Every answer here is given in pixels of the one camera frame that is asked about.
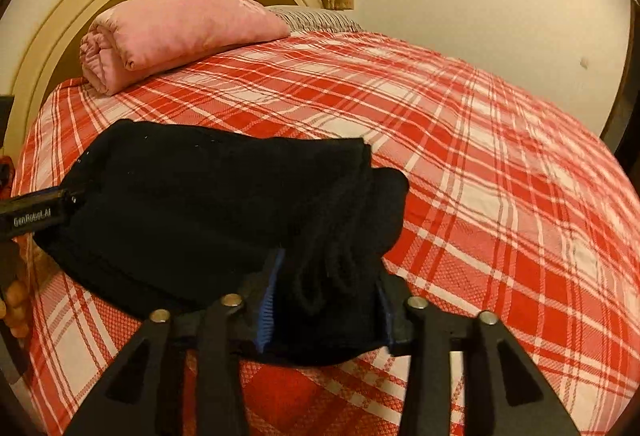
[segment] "metal screw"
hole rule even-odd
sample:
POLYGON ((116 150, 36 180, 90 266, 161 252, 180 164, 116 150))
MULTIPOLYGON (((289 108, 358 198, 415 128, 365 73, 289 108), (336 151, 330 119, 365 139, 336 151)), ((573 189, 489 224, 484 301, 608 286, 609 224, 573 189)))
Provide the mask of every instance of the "metal screw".
POLYGON ((424 299, 423 297, 417 297, 415 295, 413 297, 409 297, 406 303, 410 308, 413 308, 415 310, 424 310, 429 305, 427 299, 424 299))
POLYGON ((152 322, 161 324, 163 322, 168 322, 168 320, 171 318, 171 313, 169 313, 167 310, 155 310, 152 311, 151 314, 149 315, 149 319, 152 322))
POLYGON ((481 311, 478 318, 482 323, 488 324, 489 326, 494 326, 494 324, 497 324, 499 320, 498 315, 493 311, 481 311))
POLYGON ((234 308, 242 304, 242 297, 237 293, 230 293, 220 299, 223 305, 234 308))

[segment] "mattress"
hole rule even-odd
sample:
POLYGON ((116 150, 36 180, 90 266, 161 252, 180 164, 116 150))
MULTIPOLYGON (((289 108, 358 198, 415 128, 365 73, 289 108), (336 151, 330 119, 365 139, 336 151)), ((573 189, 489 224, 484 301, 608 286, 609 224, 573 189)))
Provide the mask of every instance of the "mattress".
MULTIPOLYGON (((69 80, 47 99, 14 194, 59 183, 120 118, 363 137, 374 166, 410 180, 402 234, 384 262, 413 293, 455 313, 495 311, 583 435, 606 432, 638 387, 640 203, 603 143, 554 105, 461 60, 364 32, 240 48, 111 97, 85 84, 69 80)), ((30 239, 23 248, 37 254, 30 239)), ((31 395, 59 435, 138 323, 63 273, 36 293, 33 318, 31 395)), ((456 355, 452 366, 451 431, 461 434, 456 355)), ((408 357, 385 350, 322 369, 244 362, 253 434, 393 435, 407 371, 408 357)))

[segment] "gray striped pillow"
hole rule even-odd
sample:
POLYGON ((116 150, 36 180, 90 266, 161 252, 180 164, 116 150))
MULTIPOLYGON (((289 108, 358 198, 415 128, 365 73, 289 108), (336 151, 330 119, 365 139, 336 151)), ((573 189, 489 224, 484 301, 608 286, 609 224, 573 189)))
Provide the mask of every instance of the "gray striped pillow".
POLYGON ((268 6, 267 9, 291 28, 291 32, 329 31, 333 33, 364 31, 341 11, 307 8, 306 6, 268 6))

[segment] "human hand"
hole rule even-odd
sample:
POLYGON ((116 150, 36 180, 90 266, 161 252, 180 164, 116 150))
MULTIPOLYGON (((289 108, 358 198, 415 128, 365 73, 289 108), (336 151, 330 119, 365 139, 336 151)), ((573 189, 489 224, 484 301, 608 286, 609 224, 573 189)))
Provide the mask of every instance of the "human hand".
POLYGON ((29 291, 23 282, 15 280, 0 300, 0 319, 11 329, 17 339, 25 338, 30 331, 31 304, 29 291))

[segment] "blue trim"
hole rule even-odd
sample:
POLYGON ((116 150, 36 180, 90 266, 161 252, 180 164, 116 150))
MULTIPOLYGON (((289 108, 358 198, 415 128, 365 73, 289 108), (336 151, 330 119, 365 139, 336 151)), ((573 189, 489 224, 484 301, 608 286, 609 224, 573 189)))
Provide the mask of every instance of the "blue trim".
POLYGON ((382 305, 382 311, 385 316, 385 335, 386 335, 386 345, 390 346, 392 342, 392 323, 393 323, 393 313, 391 311, 391 307, 389 305, 389 301, 386 298, 386 294, 382 289, 382 284, 380 281, 376 282, 376 291, 378 292, 378 297, 380 299, 380 304, 382 305))
POLYGON ((276 280, 278 278, 278 271, 284 262, 284 249, 279 249, 276 254, 276 260, 273 265, 273 270, 269 276, 269 284, 264 292, 264 297, 258 309, 258 329, 255 335, 255 347, 259 353, 263 353, 265 347, 273 338, 273 331, 275 329, 275 322, 273 319, 273 296, 276 291, 276 280))

